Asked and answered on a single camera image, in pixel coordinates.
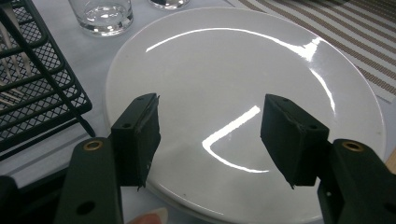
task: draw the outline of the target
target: table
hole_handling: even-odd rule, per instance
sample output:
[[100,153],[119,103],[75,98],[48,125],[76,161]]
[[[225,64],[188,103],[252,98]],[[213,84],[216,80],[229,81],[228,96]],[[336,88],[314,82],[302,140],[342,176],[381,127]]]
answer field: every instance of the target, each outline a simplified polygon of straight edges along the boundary
[[[71,7],[64,0],[33,0],[42,18],[76,73],[78,80],[92,100],[93,110],[83,117],[95,129],[97,136],[108,136],[103,115],[103,95],[106,75],[120,47],[143,27],[159,18],[178,12],[153,7],[147,0],[132,0],[134,23],[123,35],[100,38],[85,35]],[[181,10],[198,7],[232,7],[226,0],[191,0]],[[387,125],[385,159],[396,147],[396,101],[378,97]],[[12,175],[18,185],[24,186],[38,178],[67,166],[74,146],[89,136],[79,125],[74,125],[36,146],[24,150],[0,163],[0,175]],[[169,210],[168,223],[207,223],[181,212],[157,198],[147,189],[122,188],[125,221],[158,207]]]

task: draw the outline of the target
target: white plate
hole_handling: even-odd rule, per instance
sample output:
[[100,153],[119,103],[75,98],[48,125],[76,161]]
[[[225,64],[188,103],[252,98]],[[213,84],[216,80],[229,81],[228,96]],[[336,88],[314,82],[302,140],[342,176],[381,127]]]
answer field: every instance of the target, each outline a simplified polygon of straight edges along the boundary
[[213,222],[321,217],[316,188],[291,189],[260,139],[265,93],[307,110],[330,128],[331,141],[385,151],[379,106],[351,62],[304,28],[259,12],[195,9],[143,29],[109,70],[108,124],[150,92],[161,95],[163,139],[148,184]]

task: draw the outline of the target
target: black wire rack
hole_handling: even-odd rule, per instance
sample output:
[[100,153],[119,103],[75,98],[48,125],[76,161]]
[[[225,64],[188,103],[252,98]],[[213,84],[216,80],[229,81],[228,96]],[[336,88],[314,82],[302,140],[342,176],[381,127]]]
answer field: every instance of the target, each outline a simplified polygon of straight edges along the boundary
[[[0,22],[12,45],[1,36],[0,161],[76,123],[95,136],[81,116],[92,103],[34,4],[0,4]],[[19,27],[4,10],[6,4],[11,4]]]

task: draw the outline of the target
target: bolt hole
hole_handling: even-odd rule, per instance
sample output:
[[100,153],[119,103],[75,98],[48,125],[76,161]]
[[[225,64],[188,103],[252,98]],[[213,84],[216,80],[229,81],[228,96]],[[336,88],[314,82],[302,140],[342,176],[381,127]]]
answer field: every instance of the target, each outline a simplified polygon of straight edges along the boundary
[[76,209],[76,213],[80,216],[88,215],[95,208],[95,203],[92,201],[87,201],[82,203]]
[[384,203],[385,209],[387,209],[388,212],[396,214],[396,204],[394,203]]
[[361,144],[354,143],[354,142],[343,142],[343,147],[346,149],[349,149],[351,151],[356,151],[356,152],[362,152],[364,148],[361,146]]
[[91,141],[91,142],[89,142],[89,143],[87,143],[87,144],[84,145],[84,150],[87,150],[87,151],[94,151],[94,150],[96,150],[96,149],[101,148],[102,145],[103,145],[103,142],[102,142],[102,141],[93,140],[93,141]]
[[130,123],[122,124],[122,128],[130,128],[132,125]]

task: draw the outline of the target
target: striped tablecloth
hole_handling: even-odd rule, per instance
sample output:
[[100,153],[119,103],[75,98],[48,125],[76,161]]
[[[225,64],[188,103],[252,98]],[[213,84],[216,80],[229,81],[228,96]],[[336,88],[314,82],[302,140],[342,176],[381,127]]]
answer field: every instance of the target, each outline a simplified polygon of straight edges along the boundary
[[227,0],[293,21],[337,47],[388,102],[396,96],[396,0]]

